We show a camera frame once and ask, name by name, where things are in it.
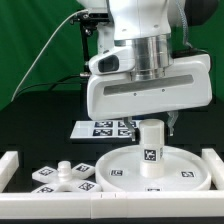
white circular tray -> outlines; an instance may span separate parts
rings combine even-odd
[[[140,175],[139,146],[111,151],[96,164],[96,181],[104,191],[192,191],[208,190],[211,175],[204,161],[190,152],[164,147],[164,176],[156,179]]]

black tabletop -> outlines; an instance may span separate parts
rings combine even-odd
[[[173,137],[166,145],[189,150],[200,155],[202,148],[214,148],[224,153],[224,102],[214,98],[203,108],[180,111]],[[166,113],[144,116],[164,121]],[[0,153],[18,151],[20,168],[5,192],[31,192],[41,184],[32,181],[32,172],[44,166],[57,168],[60,161],[72,166],[81,162],[95,165],[105,153],[130,144],[116,140],[78,142],[70,140],[77,120],[88,119],[85,101],[79,91],[29,92],[21,95],[0,112]],[[116,220],[38,220],[7,223],[223,223],[222,218],[116,219]]]

green screen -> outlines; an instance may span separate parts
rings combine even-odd
[[[55,29],[81,8],[75,0],[0,0],[0,109],[10,102],[17,85]],[[190,28],[190,42],[197,48],[208,50],[213,57],[210,73],[213,93],[221,99],[224,99],[223,15],[224,1],[221,0],[218,11],[206,24]],[[181,49],[182,30],[174,29],[172,39],[174,49]],[[94,55],[96,36],[89,42],[91,55]],[[55,82],[81,71],[83,58],[79,25],[67,23],[23,87]]]

black cable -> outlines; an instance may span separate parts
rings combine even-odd
[[[69,80],[69,79],[73,79],[73,78],[80,78],[80,76],[79,76],[79,75],[70,75],[70,76],[66,76],[66,77],[64,77],[64,78],[62,78],[62,79],[60,79],[60,80],[58,80],[57,83],[65,82],[65,81],[67,81],[67,80]],[[57,83],[55,83],[54,85],[52,85],[51,88],[49,89],[49,91],[54,90],[54,88],[56,88],[56,87],[58,86]]]
[[[15,96],[17,98],[21,93],[25,92],[28,89],[32,89],[35,87],[41,87],[41,86],[51,86],[51,85],[72,85],[72,84],[79,84],[80,82],[50,82],[50,83],[40,83],[40,84],[35,84],[31,86],[27,86],[23,89],[21,89]]]

white block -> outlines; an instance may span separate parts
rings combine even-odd
[[[218,190],[224,190],[224,163],[214,149],[203,149],[202,159],[212,173],[212,181]]]
[[[126,193],[92,193],[91,218],[126,218]]]
[[[90,194],[1,194],[0,219],[90,219]]]
[[[127,194],[128,218],[223,216],[223,191]]]
[[[0,160],[0,193],[19,167],[18,152],[6,152]]]

